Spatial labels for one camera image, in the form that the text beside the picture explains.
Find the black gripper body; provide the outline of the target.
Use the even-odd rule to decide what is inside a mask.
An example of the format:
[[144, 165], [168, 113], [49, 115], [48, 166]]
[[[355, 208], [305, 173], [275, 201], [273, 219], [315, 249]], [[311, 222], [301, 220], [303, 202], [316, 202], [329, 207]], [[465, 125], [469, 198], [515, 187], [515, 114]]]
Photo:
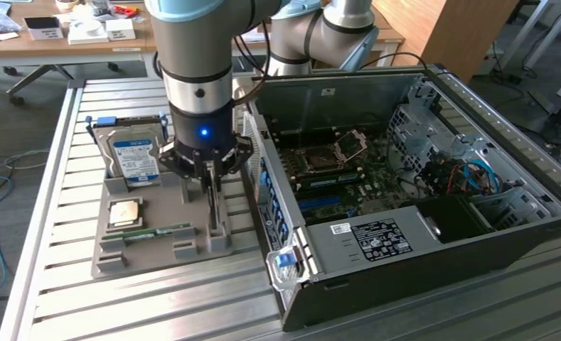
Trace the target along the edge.
[[226, 156], [237, 146], [232, 110], [232, 102], [205, 114], [185, 112], [174, 104], [170, 105], [176, 133], [174, 149], [182, 156], [180, 169], [188, 174], [196, 174], [196, 151], [200, 152], [202, 161], [213, 161], [214, 150], [218, 150], [221, 156]]

